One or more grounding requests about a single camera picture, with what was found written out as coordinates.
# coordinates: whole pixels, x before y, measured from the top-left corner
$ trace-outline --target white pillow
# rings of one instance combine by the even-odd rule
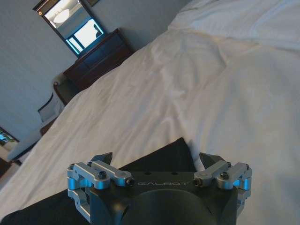
[[[194,0],[169,29],[189,29],[292,49],[300,48],[298,0]]]

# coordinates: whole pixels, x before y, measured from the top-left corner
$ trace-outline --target white duvet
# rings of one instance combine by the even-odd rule
[[[67,188],[66,168],[128,164],[183,136],[247,162],[238,224],[300,224],[300,3],[192,1],[167,32],[79,93],[0,192],[0,218]]]

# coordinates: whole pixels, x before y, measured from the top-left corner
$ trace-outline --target silver metal bracket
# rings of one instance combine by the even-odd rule
[[[94,186],[95,189],[104,190],[110,187],[111,180],[116,186],[131,187],[134,179],[130,172],[118,170],[100,160],[88,164],[90,166],[82,162],[71,164],[67,169],[67,193],[74,199],[77,210],[90,222],[90,205],[81,188],[89,191]]]
[[[204,171],[194,174],[194,184],[198,187],[207,187],[213,179],[217,180],[220,189],[231,190],[233,186],[238,189],[237,216],[242,212],[245,200],[251,195],[252,169],[248,164],[231,164],[220,160]]]

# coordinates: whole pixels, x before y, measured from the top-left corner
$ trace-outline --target wooden dresser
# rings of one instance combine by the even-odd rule
[[[64,72],[64,75],[81,91],[91,86],[99,77],[121,65],[133,53],[119,29],[116,29],[79,58]]]

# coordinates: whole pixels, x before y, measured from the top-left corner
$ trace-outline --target lampshade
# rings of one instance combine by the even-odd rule
[[[61,11],[53,20],[53,22],[55,23],[63,23],[65,22],[70,15],[70,10],[69,9],[65,9],[63,11]]]

